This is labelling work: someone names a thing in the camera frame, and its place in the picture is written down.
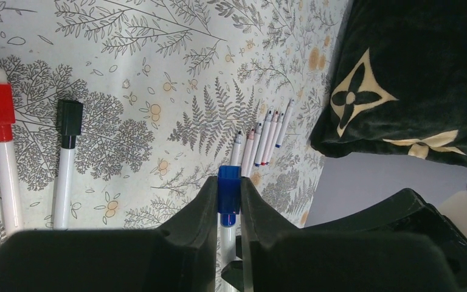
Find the white marker body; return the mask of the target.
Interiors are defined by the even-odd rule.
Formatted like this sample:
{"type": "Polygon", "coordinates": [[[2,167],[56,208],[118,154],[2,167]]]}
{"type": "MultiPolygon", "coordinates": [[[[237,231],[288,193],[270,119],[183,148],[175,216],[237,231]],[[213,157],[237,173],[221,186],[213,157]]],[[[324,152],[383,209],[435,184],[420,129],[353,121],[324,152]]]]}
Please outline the white marker body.
{"type": "Polygon", "coordinates": [[[288,106],[286,107],[286,111],[284,112],[284,116],[283,116],[283,120],[282,120],[282,125],[281,125],[280,131],[278,133],[277,141],[275,143],[275,146],[277,148],[280,148],[282,146],[282,144],[283,144],[286,129],[287,129],[288,125],[289,125],[289,121],[291,119],[295,103],[296,103],[296,101],[294,99],[291,99],[289,101],[289,103],[288,103],[288,106]]]}

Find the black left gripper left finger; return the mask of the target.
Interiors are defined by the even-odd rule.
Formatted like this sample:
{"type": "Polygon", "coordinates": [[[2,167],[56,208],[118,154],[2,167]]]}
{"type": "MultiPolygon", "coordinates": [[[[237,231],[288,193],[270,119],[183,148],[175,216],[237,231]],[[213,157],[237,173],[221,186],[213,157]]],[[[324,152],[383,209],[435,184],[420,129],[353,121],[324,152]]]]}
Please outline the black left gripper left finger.
{"type": "Polygon", "coordinates": [[[0,247],[0,291],[213,291],[218,180],[154,229],[22,231],[0,247]]]}

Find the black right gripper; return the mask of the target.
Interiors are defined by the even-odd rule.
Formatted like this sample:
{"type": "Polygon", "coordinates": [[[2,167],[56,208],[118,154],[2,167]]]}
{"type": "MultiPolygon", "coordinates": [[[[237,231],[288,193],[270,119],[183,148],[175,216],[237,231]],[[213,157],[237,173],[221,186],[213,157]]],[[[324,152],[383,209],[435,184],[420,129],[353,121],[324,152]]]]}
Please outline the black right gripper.
{"type": "MultiPolygon", "coordinates": [[[[467,291],[467,238],[452,221],[425,202],[412,189],[403,189],[367,209],[331,222],[303,228],[308,231],[339,232],[406,232],[427,236],[441,249],[457,291],[467,291]]],[[[239,291],[243,288],[242,248],[239,260],[222,269],[221,277],[239,291]]]]}

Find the red marker black eraser cap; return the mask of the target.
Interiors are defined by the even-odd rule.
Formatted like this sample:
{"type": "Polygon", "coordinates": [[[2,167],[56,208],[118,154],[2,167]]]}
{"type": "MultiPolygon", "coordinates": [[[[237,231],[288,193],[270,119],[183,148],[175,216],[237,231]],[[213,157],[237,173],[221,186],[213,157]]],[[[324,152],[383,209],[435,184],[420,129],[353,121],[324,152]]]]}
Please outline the red marker black eraser cap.
{"type": "Polygon", "coordinates": [[[248,172],[251,167],[251,157],[252,157],[252,150],[254,147],[254,139],[255,139],[255,129],[252,128],[251,131],[247,135],[246,145],[243,152],[243,158],[241,162],[241,175],[243,177],[248,177],[248,172]]]}

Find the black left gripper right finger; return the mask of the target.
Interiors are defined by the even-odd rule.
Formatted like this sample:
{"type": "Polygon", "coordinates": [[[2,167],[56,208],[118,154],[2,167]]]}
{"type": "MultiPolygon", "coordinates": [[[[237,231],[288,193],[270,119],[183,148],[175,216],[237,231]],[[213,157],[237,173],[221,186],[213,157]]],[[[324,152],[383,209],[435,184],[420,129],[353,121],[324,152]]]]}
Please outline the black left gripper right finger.
{"type": "Polygon", "coordinates": [[[457,291],[440,248],[406,232],[339,232],[290,223],[244,178],[245,291],[457,291]]]}

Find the blue marker black eraser cap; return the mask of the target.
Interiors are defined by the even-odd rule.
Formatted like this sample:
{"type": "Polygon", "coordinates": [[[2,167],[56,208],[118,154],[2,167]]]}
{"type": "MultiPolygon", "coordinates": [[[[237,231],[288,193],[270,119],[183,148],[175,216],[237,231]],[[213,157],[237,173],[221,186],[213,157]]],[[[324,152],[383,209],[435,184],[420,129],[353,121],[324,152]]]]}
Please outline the blue marker black eraser cap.
{"type": "Polygon", "coordinates": [[[240,211],[241,167],[222,165],[218,171],[218,219],[220,224],[221,269],[236,255],[236,222],[240,211]]]}

